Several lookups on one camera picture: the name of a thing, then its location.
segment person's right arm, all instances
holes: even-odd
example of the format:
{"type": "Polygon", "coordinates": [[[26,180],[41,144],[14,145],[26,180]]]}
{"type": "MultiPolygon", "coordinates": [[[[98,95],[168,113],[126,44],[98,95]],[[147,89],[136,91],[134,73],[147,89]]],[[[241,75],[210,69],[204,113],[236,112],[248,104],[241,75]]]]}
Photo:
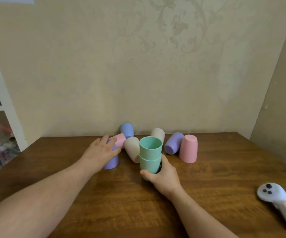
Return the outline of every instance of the person's right arm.
{"type": "Polygon", "coordinates": [[[201,208],[182,188],[176,168],[162,155],[158,174],[141,170],[141,175],[174,205],[190,238],[236,238],[237,236],[201,208]]]}

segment hand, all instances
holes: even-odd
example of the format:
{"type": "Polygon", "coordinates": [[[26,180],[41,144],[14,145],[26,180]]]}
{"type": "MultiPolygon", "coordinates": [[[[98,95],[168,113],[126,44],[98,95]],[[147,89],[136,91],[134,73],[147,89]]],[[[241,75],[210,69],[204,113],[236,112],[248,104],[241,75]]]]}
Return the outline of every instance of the hand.
{"type": "Polygon", "coordinates": [[[120,148],[112,150],[117,138],[111,138],[107,143],[108,138],[109,136],[105,135],[93,141],[80,159],[90,168],[91,175],[99,172],[106,163],[121,152],[120,148]]]}
{"type": "Polygon", "coordinates": [[[182,187],[176,168],[169,163],[168,159],[163,154],[161,160],[162,168],[158,174],[152,174],[144,169],[140,171],[140,174],[145,179],[152,182],[155,188],[170,200],[173,194],[177,190],[182,189],[182,187]]]}

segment purple cup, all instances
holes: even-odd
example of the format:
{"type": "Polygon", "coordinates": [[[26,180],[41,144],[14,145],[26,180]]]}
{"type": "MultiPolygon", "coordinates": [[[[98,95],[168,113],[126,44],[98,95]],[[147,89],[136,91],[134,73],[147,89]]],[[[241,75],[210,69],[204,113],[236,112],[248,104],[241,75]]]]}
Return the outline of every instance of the purple cup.
{"type": "MultiPolygon", "coordinates": [[[[115,150],[117,147],[114,145],[112,147],[112,150],[115,150]]],[[[103,169],[113,169],[115,167],[117,167],[117,165],[119,164],[119,155],[114,156],[108,163],[105,164],[105,166],[103,167],[103,169]]]]}
{"type": "Polygon", "coordinates": [[[169,155],[173,155],[177,153],[181,147],[182,141],[185,135],[182,133],[176,132],[174,133],[166,142],[164,148],[165,152],[169,155]]]}

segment white cup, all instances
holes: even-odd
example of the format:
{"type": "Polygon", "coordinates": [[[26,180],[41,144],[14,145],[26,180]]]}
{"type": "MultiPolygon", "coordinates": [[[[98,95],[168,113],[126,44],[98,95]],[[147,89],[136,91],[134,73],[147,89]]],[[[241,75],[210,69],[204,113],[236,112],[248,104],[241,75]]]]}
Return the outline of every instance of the white cup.
{"type": "Polygon", "coordinates": [[[154,128],[151,131],[151,136],[160,139],[164,143],[165,132],[161,128],[154,128]]]}
{"type": "Polygon", "coordinates": [[[124,148],[130,159],[138,164],[140,163],[140,142],[137,137],[130,137],[124,141],[124,148]]]}

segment brown wooden tabletop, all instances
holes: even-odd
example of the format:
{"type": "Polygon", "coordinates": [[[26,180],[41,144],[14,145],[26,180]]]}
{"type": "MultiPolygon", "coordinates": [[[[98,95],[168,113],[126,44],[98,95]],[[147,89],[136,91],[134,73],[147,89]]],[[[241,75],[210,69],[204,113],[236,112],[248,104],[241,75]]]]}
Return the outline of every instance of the brown wooden tabletop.
{"type": "MultiPolygon", "coordinates": [[[[186,192],[240,237],[286,237],[280,213],[256,196],[266,182],[286,190],[286,165],[238,133],[195,135],[196,163],[167,155],[186,192]]],[[[96,138],[37,140],[0,170],[0,201],[73,164],[96,138]]],[[[124,150],[119,160],[90,179],[50,237],[187,237],[172,204],[142,179],[140,165],[124,150]]]]}

